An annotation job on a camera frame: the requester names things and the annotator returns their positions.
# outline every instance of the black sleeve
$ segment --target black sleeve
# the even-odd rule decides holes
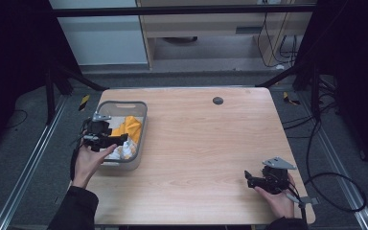
[[[278,218],[265,230],[308,230],[307,224],[300,218]]]
[[[49,230],[94,230],[94,217],[98,198],[95,194],[71,186],[62,200],[56,215],[49,224]]]

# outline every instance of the yellow cloth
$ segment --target yellow cloth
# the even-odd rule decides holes
[[[125,117],[125,121],[118,127],[113,128],[110,136],[120,136],[127,133],[130,139],[138,144],[142,123],[133,116]]]

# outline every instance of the hand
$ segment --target hand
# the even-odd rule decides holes
[[[85,189],[92,175],[104,162],[104,159],[115,149],[116,145],[112,145],[103,151],[95,152],[82,145],[77,156],[75,176],[71,185]]]
[[[295,185],[294,179],[290,174],[288,174],[288,180],[292,185]],[[257,186],[255,187],[255,190],[268,202],[268,205],[270,205],[271,211],[276,218],[294,218],[294,202],[286,196],[286,193],[290,193],[290,191],[284,190],[277,195],[273,195]]]

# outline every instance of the person's arm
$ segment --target person's arm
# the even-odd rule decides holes
[[[294,179],[288,174],[289,182],[295,185]],[[283,191],[273,195],[260,187],[255,187],[255,191],[260,194],[268,203],[277,218],[271,222],[265,230],[307,230],[307,224],[301,218],[294,217],[294,202],[286,195],[288,191]]]
[[[56,215],[49,224],[50,230],[93,230],[98,198],[85,190],[92,175],[104,159],[114,151],[113,145],[101,152],[95,152],[82,146],[75,164],[74,180],[62,200]]]

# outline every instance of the table top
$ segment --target table top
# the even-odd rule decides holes
[[[221,97],[223,104],[214,104]],[[134,171],[100,167],[88,190],[100,200],[98,224],[267,224],[268,204],[244,170],[262,177],[264,160],[296,165],[265,88],[140,88],[103,92],[104,101],[148,106],[142,158]],[[289,171],[301,196],[301,175]],[[308,223],[315,215],[307,206]]]

